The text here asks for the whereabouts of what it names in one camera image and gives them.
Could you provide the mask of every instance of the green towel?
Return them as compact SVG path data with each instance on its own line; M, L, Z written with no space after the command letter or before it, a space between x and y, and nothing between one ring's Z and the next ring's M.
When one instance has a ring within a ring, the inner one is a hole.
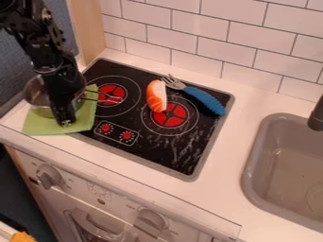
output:
M87 86L86 89L96 92L98 90L95 84ZM86 97L97 100L98 93L87 92ZM49 135L90 130L94 125L95 111L96 102L84 100L83 106L76 113L76 122L71 126L62 127L57 124L54 118L41 117L29 110L25 119L23 133L27 135Z

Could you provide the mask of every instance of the metal pot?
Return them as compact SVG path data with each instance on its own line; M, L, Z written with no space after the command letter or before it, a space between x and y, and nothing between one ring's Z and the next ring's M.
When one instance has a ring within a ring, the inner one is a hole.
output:
M86 80L84 77L82 77L82 84L83 88L76 93L72 100L75 111L80 109L84 103L84 99L82 99L85 95L86 87ZM31 105L31 111L43 117L54 118L54 114L50 108L49 96L44 89L44 83L41 76L36 76L25 85L24 99Z

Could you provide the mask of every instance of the white tile wall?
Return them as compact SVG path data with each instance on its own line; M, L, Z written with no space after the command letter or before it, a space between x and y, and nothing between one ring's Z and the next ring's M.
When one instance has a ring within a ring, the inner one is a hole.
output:
M265 26L323 37L323 12L270 4Z
M173 29L225 41L229 21L183 11L173 11Z
M293 78L284 78L280 92L284 95L316 102L323 94L323 85Z
M316 9L323 11L323 1L322 0L310 0L307 5L307 9Z
M266 3L250 0L203 0L202 14L253 25L264 20Z
M291 52L296 34L260 26L231 23L229 41L284 54Z
M122 0L126 19L151 24L153 26L170 27L170 9Z
M145 25L128 20L102 16L104 30L108 33L122 35L140 41L146 40Z
M222 61L172 50L172 65L219 78L221 75Z
M199 13L199 0L145 0L148 4Z
M105 33L106 47L111 49L126 51L125 48L125 37L117 36L114 34Z
M284 56L267 51L258 51L255 68L292 78L317 82L323 64L310 60Z
M323 40L314 37L298 35L292 54L296 57L302 57L315 61L323 61Z
M100 1L109 48L311 101L323 93L323 0Z
M169 48L156 46L150 43L143 43L127 39L127 52L134 56L144 57L153 61L170 64Z
M296 7L305 7L307 2L307 0L261 0L261 1L296 6Z
M148 41L161 46L195 53L197 36L179 33L160 27L149 26Z
M271 92L277 92L281 83L279 75L229 63L224 65L222 78Z
M197 54L204 57L251 66L255 53L256 50L249 47L201 37L198 39Z
M121 17L120 0L101 0L101 12Z

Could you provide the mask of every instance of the sink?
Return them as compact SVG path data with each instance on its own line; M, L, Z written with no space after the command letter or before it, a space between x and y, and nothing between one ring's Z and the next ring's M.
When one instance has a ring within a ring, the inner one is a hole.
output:
M323 233L323 131L288 113L267 116L242 175L257 207Z

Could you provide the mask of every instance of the faucet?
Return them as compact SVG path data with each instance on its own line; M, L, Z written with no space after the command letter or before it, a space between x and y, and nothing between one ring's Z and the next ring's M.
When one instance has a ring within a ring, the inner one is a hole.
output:
M323 131L323 95L319 98L308 121L308 127L315 131Z

